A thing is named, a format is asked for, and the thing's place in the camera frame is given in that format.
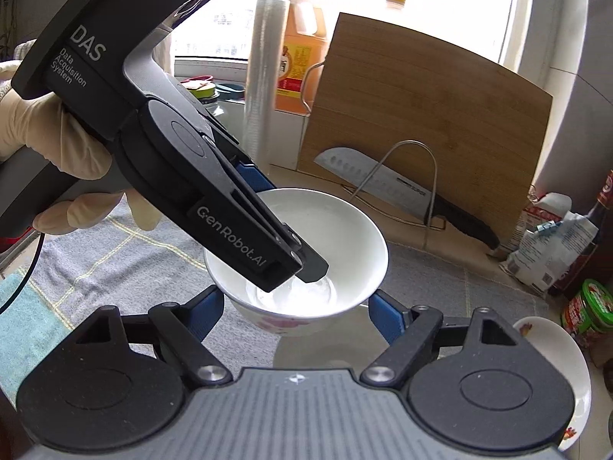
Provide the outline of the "gloved left hand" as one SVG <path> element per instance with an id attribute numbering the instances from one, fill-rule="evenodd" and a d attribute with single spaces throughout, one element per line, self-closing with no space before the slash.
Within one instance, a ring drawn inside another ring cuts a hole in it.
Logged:
<path id="1" fill-rule="evenodd" d="M 22 99 L 9 85 L 20 64 L 19 60 L 1 63 L 1 159 L 5 161 L 27 146 L 73 177 L 87 181 L 102 179 L 111 167 L 107 149 L 63 110 L 57 95 Z M 158 225 L 161 213 L 136 190 L 128 189 L 118 193 L 85 193 L 60 202 L 36 215 L 32 226 L 48 235 L 93 227 L 123 198 L 127 199 L 139 228 L 153 230 Z"/>

